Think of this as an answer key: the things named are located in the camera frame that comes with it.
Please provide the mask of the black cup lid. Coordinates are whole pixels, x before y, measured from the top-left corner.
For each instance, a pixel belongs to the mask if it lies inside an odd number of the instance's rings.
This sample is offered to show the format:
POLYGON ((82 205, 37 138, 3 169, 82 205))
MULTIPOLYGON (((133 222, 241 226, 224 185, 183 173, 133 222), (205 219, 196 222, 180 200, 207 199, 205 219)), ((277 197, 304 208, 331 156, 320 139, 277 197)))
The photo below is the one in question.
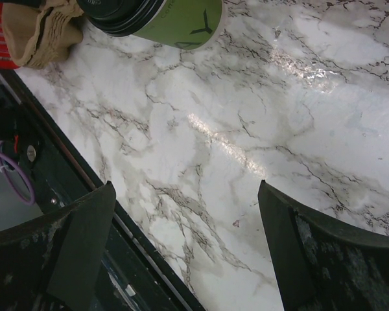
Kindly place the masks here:
POLYGON ((155 17, 162 0, 78 0, 90 23, 104 33, 124 37, 136 33, 155 17))

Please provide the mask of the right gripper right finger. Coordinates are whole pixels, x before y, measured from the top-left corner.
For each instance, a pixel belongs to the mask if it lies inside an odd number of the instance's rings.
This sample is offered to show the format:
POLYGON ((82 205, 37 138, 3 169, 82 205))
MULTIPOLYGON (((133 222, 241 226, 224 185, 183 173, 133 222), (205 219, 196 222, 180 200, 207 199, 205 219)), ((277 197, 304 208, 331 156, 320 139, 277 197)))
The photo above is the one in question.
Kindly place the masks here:
POLYGON ((389 310, 389 236, 303 205, 266 181, 258 201, 285 310, 389 310))

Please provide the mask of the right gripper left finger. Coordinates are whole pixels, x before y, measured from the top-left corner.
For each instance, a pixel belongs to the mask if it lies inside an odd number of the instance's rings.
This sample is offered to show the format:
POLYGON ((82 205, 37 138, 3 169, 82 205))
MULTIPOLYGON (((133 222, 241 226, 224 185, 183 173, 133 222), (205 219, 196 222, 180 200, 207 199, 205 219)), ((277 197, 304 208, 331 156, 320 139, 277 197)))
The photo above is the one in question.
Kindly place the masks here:
POLYGON ((0 231, 0 310, 88 310, 115 209, 111 182, 0 231))

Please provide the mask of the green paper cup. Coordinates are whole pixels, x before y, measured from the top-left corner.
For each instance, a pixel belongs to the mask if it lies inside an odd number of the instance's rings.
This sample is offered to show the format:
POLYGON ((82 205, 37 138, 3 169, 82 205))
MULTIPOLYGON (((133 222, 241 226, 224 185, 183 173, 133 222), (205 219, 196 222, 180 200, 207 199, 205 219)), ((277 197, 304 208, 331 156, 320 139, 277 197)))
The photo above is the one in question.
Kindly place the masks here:
POLYGON ((220 34, 225 7, 221 0, 165 1, 134 35, 181 50, 199 49, 220 34))

